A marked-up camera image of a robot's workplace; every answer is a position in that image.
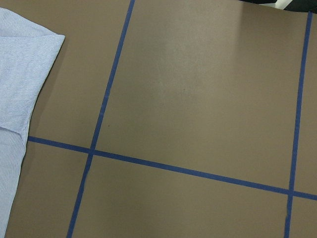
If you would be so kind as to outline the light blue striped shirt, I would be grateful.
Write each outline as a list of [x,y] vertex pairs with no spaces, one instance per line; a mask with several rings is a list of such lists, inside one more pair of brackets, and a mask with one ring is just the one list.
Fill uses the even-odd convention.
[[38,94],[65,36],[0,10],[0,232],[5,232]]

